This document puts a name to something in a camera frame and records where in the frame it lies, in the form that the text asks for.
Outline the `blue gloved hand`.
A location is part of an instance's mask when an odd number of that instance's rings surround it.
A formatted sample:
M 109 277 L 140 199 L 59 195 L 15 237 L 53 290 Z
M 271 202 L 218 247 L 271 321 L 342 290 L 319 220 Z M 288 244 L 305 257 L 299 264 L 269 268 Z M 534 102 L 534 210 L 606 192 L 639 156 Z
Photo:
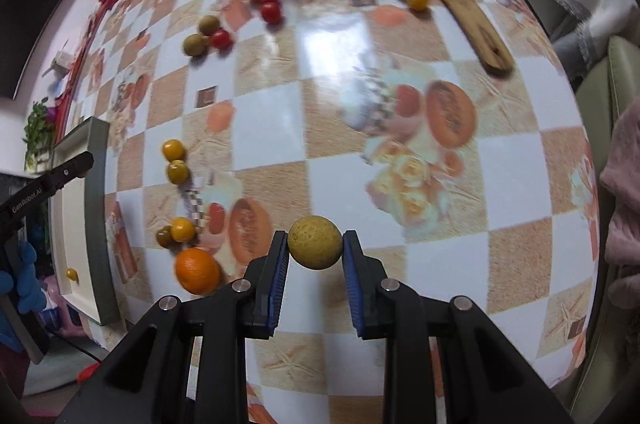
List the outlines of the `blue gloved hand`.
M 39 314 L 47 306 L 46 296 L 40 288 L 36 277 L 35 262 L 37 253 L 32 244 L 21 240 L 18 242 L 18 250 L 21 256 L 21 268 L 16 274 L 16 280 L 5 271 L 1 271 L 1 295 L 6 295 L 16 290 L 18 295 L 17 311 L 20 314 Z M 6 318 L 4 310 L 1 311 L 1 344 L 14 352 L 22 352 L 24 346 L 18 339 L 14 329 Z

